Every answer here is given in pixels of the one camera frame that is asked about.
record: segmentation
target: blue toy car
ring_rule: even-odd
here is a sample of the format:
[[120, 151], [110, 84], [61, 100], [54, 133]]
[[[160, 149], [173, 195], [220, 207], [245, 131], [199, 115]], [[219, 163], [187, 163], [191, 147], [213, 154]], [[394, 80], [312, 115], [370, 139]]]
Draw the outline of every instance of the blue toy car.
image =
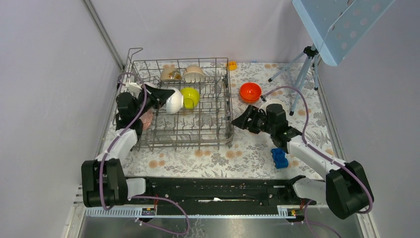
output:
[[289, 161], [286, 159], [286, 153], [282, 149], [271, 149], [271, 156], [273, 157], [276, 169], [287, 168], [289, 166]]

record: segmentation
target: tripod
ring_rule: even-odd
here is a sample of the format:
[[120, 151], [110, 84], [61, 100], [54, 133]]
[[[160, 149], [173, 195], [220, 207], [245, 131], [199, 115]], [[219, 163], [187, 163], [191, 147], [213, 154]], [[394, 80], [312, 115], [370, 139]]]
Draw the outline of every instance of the tripod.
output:
[[[288, 71], [288, 69], [290, 68], [290, 66], [295, 63], [296, 61], [298, 61], [298, 59], [300, 57], [302, 57], [303, 55], [307, 55], [307, 58], [305, 60], [305, 62], [303, 63], [303, 66], [301, 68], [301, 71], [299, 72], [298, 77], [296, 78], [296, 81], [293, 83], [293, 87], [297, 87], [299, 85], [299, 91], [302, 91], [303, 85], [305, 84], [305, 79], [306, 79], [306, 74], [308, 73], [309, 68], [311, 67], [311, 62], [312, 59], [314, 59], [314, 83], [315, 83], [315, 90], [318, 90], [318, 50], [315, 48], [315, 44], [313, 44], [312, 46], [307, 46], [305, 47], [305, 49], [303, 50], [302, 53], [300, 53], [296, 58], [294, 58], [290, 63], [288, 63], [284, 68], [282, 68], [279, 72], [277, 72], [275, 75], [273, 75], [273, 77], [271, 77], [270, 79], [268, 79], [269, 82], [272, 82], [273, 79], [277, 76], [279, 76], [281, 73]], [[299, 94], [296, 95], [295, 101], [293, 102], [293, 106], [290, 109], [290, 113], [289, 115], [293, 116], [293, 114], [295, 113], [295, 109], [296, 109], [296, 105], [298, 103], [299, 100]]]

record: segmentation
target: table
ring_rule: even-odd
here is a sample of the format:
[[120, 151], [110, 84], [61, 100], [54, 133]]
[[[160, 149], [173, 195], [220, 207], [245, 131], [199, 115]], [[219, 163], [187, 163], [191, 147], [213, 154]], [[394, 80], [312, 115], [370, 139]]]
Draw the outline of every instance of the table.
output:
[[[232, 90], [232, 106], [234, 118], [242, 114], [248, 104], [239, 99], [239, 88], [245, 82], [255, 82], [260, 85], [263, 93], [278, 85], [291, 85], [287, 73], [276, 78], [274, 82], [267, 80], [285, 63], [238, 63], [238, 68], [230, 72]], [[301, 63], [293, 64], [290, 71], [293, 78], [297, 77]], [[310, 121], [307, 128], [307, 138], [310, 142], [333, 154], [326, 120], [321, 109], [318, 94], [314, 90], [312, 79], [306, 82], [303, 95], [309, 107]], [[283, 101], [290, 109], [296, 93], [290, 89], [278, 90], [268, 98]], [[254, 103], [259, 107], [261, 101]], [[295, 114], [287, 115], [291, 126], [302, 130], [306, 112], [302, 100], [296, 107]], [[104, 148], [107, 148], [115, 137], [115, 127], [110, 124], [105, 137]], [[270, 150], [275, 148], [268, 134], [252, 134], [235, 128], [231, 148], [201, 147], [198, 148], [155, 148], [133, 150], [127, 158], [120, 158], [126, 176], [154, 177], [203, 177], [203, 178], [259, 178], [259, 179], [290, 179], [297, 175], [305, 175], [311, 179], [321, 177], [309, 166], [296, 157], [290, 157], [289, 167], [276, 169], [273, 165]]]

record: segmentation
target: gray wall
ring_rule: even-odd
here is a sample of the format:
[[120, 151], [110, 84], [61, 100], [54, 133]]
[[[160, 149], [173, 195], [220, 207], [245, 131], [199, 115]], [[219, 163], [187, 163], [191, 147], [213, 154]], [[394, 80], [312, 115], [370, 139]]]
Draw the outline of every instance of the gray wall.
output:
[[419, 237], [420, 2], [399, 0], [320, 76], [348, 160], [364, 166], [381, 238]]
[[144, 47], [145, 60], [289, 62], [312, 44], [290, 0], [92, 2], [122, 56]]
[[118, 70], [80, 0], [0, 5], [0, 237], [57, 238]]

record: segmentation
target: orange bowl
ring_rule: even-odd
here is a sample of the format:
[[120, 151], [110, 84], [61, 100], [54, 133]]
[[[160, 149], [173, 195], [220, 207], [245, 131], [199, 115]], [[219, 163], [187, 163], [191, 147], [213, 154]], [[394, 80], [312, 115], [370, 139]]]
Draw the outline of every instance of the orange bowl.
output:
[[246, 103], [254, 103], [260, 99], [261, 88], [256, 83], [244, 83], [239, 89], [239, 96]]

